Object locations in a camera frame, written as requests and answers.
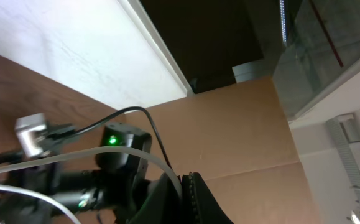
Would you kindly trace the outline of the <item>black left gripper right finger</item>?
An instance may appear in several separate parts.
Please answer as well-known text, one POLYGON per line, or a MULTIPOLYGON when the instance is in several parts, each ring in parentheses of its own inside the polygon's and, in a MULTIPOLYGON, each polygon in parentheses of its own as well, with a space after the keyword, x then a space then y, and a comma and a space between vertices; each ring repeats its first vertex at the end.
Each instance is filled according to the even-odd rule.
POLYGON ((182 223, 233 224, 197 172, 183 175, 182 223))

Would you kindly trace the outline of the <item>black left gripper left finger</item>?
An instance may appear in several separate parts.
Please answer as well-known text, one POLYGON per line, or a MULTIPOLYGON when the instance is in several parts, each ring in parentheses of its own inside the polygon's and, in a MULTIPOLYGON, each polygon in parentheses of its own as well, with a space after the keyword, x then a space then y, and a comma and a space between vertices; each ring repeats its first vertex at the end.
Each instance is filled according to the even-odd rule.
POLYGON ((167 174, 162 174, 152 186, 130 224, 179 224, 182 204, 167 174))

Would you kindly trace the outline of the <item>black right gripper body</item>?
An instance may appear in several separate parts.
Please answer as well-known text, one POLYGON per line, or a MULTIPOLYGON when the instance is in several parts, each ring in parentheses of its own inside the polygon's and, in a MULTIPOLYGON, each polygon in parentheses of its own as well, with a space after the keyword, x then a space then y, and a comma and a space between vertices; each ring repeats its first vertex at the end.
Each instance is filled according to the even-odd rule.
MULTIPOLYGON (((60 163, 13 170, 0 185, 28 189, 67 207, 73 213, 100 210, 103 190, 98 171, 62 173, 60 163)), ((51 223, 63 213, 39 198, 0 190, 0 223, 51 223)))

